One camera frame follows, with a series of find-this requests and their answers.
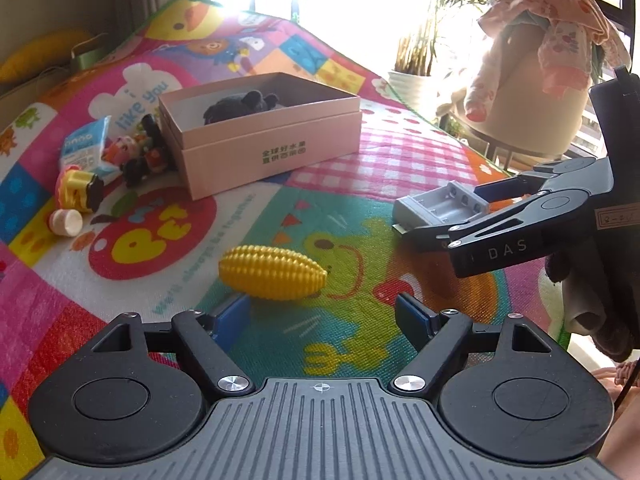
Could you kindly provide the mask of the yellow toy corn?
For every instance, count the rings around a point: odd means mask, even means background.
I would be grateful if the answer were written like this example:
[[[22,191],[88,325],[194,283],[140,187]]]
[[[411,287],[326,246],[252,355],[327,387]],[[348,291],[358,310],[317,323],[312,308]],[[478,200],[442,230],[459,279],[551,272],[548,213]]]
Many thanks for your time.
[[[224,253],[218,262],[218,276],[225,285],[248,296],[288,301],[320,292],[328,272],[291,249],[242,245]]]

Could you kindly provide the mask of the white grey battery charger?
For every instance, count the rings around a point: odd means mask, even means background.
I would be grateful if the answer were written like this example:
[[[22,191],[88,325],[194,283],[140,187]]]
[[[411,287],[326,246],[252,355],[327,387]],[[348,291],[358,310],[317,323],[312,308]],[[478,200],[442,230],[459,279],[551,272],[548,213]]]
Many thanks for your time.
[[[440,188],[395,200],[393,226],[408,232],[422,226],[446,229],[489,214],[489,203],[472,186],[449,181]]]

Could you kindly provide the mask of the cream toy yogurt bottle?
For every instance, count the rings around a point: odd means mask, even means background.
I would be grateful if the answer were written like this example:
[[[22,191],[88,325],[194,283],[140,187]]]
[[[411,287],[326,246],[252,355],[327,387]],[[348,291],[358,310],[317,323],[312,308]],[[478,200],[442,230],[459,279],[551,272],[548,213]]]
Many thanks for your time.
[[[50,231],[57,236],[75,237],[83,226],[82,214],[75,209],[55,209],[48,219]]]

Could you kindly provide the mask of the black plush toy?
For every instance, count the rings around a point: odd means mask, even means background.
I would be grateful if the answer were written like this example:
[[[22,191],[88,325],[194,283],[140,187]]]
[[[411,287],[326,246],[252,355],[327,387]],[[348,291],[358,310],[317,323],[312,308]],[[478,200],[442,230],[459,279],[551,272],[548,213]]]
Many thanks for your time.
[[[273,110],[279,103],[279,98],[273,94],[264,96],[259,90],[250,90],[245,94],[234,94],[220,99],[211,105],[204,113],[204,125],[215,122],[253,115]]]

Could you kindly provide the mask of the blue white tissue pack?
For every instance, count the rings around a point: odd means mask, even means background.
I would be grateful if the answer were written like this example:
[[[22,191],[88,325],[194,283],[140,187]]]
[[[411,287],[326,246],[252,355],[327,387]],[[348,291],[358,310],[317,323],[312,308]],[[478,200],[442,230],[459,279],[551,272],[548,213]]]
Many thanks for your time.
[[[105,116],[66,136],[58,160],[60,169],[76,166],[81,171],[100,177],[105,184],[116,180],[120,170],[102,158],[110,121],[111,117]]]

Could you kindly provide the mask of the chair with pink clothes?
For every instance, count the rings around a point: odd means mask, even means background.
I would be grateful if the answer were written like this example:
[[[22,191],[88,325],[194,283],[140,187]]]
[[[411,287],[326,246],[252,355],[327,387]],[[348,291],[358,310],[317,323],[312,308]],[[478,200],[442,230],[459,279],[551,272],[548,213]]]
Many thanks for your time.
[[[582,124],[605,67],[631,55],[596,0],[492,0],[478,21],[491,44],[437,107],[510,152],[557,158]]]

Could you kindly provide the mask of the white ribbed plant pot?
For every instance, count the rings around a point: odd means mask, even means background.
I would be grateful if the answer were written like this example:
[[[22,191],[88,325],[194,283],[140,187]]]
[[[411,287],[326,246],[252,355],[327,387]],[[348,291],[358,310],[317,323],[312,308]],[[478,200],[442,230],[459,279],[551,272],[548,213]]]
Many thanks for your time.
[[[437,90],[433,77],[406,74],[391,70],[388,82],[408,107],[423,116],[431,116],[436,110]]]

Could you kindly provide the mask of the colourful cartoon play mat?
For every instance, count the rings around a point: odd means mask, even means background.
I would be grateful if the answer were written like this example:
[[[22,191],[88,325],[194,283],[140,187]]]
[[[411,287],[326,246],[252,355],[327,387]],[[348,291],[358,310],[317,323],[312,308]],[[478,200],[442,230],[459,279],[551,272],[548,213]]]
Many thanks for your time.
[[[269,73],[290,73],[356,94],[359,150],[194,202],[173,172],[105,191],[74,238],[53,234],[54,185],[64,140],[110,118],[134,136],[162,94]],[[233,356],[267,376],[390,379],[411,358],[395,325],[401,292],[483,323],[520,311],[561,344],[559,286],[541,261],[458,280],[442,254],[398,246],[397,197],[500,172],[400,104],[388,83],[285,20],[174,0],[103,61],[68,78],[1,126],[1,474],[42,460],[27,421],[44,378],[119,313],[165,321],[228,295],[218,260],[228,248],[272,245],[311,256],[329,274],[319,295],[254,301]]]

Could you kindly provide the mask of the black red figurine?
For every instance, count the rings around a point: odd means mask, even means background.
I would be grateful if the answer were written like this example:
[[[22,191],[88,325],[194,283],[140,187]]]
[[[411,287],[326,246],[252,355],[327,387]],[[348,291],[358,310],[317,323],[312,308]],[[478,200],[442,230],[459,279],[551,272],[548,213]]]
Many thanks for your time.
[[[135,188],[143,180],[156,174],[177,169],[171,151],[160,132],[158,122],[151,114],[142,117],[140,126],[146,135],[140,153],[120,166],[127,188]]]

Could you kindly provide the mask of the pink cardboard box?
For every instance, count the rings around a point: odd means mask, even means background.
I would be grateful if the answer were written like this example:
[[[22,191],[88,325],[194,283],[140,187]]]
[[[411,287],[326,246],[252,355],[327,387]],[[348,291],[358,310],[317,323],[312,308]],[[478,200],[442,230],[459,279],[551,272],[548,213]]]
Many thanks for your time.
[[[204,125],[205,111],[234,94],[273,93],[273,110]],[[201,84],[160,97],[160,132],[194,200],[356,153],[360,97],[286,73]]]

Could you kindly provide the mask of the pink small doll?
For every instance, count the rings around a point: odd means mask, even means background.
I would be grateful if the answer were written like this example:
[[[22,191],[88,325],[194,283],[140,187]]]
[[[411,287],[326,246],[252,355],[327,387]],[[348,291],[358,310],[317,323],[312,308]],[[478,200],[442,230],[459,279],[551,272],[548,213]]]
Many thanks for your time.
[[[140,156],[140,145],[131,136],[120,136],[102,154],[104,162],[120,168]]]

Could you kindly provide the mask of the green handbag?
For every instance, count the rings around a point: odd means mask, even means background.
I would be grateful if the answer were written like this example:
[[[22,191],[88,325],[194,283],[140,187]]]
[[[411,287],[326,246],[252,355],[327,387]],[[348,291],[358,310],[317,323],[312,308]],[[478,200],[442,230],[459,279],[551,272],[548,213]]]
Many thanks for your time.
[[[73,46],[70,50],[70,71],[78,73],[82,70],[88,70],[110,52],[110,43],[108,33],[101,32]]]

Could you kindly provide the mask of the yellow cushion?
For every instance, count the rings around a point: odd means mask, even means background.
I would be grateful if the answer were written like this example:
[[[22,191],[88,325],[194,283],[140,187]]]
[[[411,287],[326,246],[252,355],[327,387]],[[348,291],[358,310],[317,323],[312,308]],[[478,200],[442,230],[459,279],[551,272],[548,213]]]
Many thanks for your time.
[[[23,44],[1,64],[1,83],[21,84],[47,68],[67,64],[73,47],[92,37],[83,29],[62,29]]]

